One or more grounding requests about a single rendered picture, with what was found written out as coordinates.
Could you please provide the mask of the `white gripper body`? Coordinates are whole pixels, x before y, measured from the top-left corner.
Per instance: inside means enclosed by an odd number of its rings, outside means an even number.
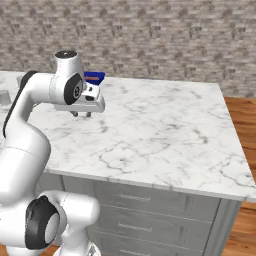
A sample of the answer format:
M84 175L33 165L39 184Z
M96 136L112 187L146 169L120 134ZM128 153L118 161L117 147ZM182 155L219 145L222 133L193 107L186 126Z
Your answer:
M105 100L102 95L95 101L87 101L85 96L82 95L72 105L55 105L55 109L58 111L75 111L75 112L99 112L102 113L105 110Z

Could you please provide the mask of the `blue tray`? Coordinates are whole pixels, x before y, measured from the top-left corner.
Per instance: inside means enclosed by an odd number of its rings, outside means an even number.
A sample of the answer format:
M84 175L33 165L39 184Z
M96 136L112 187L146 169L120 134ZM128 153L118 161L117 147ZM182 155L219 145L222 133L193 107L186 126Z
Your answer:
M96 76L99 78L99 80L86 80L85 77L86 76ZM85 71L84 72L84 79L86 82L93 84L93 85L97 85L99 86L100 83L104 80L105 78L105 73L104 72L93 72L93 71Z

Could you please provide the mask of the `grey drawer front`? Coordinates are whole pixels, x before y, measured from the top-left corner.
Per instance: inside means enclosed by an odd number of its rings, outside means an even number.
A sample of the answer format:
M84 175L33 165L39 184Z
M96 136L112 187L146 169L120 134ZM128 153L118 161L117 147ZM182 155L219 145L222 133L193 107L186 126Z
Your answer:
M103 181L94 182L94 193L101 204L205 222L213 221L220 203L220 200L214 197ZM120 194L150 197L151 201L127 200L121 198Z
M121 248L145 254L150 253L151 256L203 256L202 251L161 245L155 242L137 240L93 230L89 232L89 236L98 246L103 256L132 256L121 253L119 251Z
M118 227L119 222L137 227L152 227L153 231L148 233L120 228ZM101 205L100 216L92 228L109 234L137 238L139 240L177 246L195 251L203 251L211 224L180 217Z

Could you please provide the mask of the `steel sink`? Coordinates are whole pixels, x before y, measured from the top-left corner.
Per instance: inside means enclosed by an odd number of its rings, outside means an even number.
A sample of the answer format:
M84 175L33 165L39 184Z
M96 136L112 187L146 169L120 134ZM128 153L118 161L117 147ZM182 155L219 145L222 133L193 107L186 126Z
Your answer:
M8 90L0 90L0 105L8 106L11 104L11 98Z

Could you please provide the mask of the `grey island cabinet body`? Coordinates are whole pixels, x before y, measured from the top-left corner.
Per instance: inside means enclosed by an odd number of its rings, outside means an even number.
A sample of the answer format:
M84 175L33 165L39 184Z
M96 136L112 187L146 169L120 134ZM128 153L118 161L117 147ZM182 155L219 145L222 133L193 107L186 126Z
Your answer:
M124 185L154 188L191 195L214 197L220 200L211 224L203 256L221 256L232 226L239 212L241 202L231 197L223 179L214 180L199 174L193 174L181 180L174 173L167 174L159 170L135 171L119 176L89 174L53 174L45 173L39 180L38 190L59 189L95 197L94 182L103 181Z

